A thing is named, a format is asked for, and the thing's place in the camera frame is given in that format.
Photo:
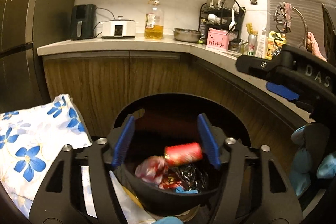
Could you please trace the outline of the blue gloved right hand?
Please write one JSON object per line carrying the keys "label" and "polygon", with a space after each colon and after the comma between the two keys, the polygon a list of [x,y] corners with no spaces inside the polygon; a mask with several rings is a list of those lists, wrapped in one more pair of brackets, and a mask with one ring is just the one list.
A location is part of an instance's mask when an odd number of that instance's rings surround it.
{"label": "blue gloved right hand", "polygon": [[335,132],[320,123],[295,130],[291,141],[299,146],[290,167],[289,180],[301,197],[317,179],[335,176]]}

